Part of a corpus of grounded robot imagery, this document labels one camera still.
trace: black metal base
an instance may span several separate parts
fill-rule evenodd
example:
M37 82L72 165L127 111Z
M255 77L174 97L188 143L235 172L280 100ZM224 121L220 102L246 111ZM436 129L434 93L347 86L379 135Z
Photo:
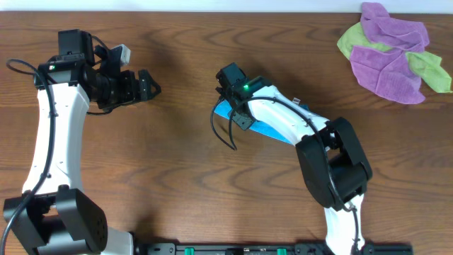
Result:
M138 244L136 255L331 255L322 242L295 245L186 245ZM363 246L361 255L412 255L412 246L406 244L373 244Z

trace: white wall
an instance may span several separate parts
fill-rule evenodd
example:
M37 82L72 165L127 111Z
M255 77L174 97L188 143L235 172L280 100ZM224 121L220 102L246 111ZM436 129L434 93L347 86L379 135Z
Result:
M391 13L453 13L453 0L374 0ZM360 12L362 0L0 0L2 11Z

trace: folded cloth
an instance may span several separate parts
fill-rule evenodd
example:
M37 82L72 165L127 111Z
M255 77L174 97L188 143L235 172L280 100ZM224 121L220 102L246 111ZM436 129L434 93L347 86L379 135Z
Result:
M389 47L382 43L370 42L365 37L362 25L360 23L357 23L350 27L337 42L338 48L347 59L350 58L352 49L356 45L372 47L382 52L386 52L392 49L392 47ZM443 68L441 68L441 57L438 57L429 52L406 52L406 57L412 72L422 77L422 79L429 87L431 87L432 90L438 93L452 92L450 90L452 78Z
M379 3L363 3L360 22L372 43L384 43L409 52L423 52L425 46L430 44L423 23L390 18Z
M421 79L409 69L403 50L381 52L354 46L350 62L359 84L376 95L405 104L417 104L425 100L419 92Z

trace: wooden table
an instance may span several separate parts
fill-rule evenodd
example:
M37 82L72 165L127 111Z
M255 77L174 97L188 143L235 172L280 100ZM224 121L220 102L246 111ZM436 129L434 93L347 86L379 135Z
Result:
M453 74L453 16L423 21ZM362 231L410 242L416 254L453 251L453 95L422 85L426 101L392 103L358 85L336 47L358 13L0 13L0 63L34 65L58 53L57 31L80 28L132 50L130 69L162 86L154 100L85 120L86 194L108 224L140 239L296 242L324 239L323 208L306 189L293 147L235 128L237 152L211 132L215 74L231 62L270 78L329 119L354 126L374 171ZM0 199L19 196L33 158L38 101L29 76L0 65ZM215 118L223 136L227 122ZM5 222L0 220L0 229ZM22 254L13 236L7 254Z

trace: camera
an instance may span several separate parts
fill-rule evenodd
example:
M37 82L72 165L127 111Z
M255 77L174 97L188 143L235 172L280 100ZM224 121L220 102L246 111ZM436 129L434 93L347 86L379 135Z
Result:
M93 48L93 39L100 45ZM147 70L135 73L121 67L127 65L130 50L125 45L108 49L96 36L85 31L64 30L58 32L59 54L40 64L40 70L50 84L80 84L90 101L96 102L104 112L118 106L126 106L153 99L161 93L161 87ZM99 57L95 62L94 55ZM37 89L44 89L35 77Z

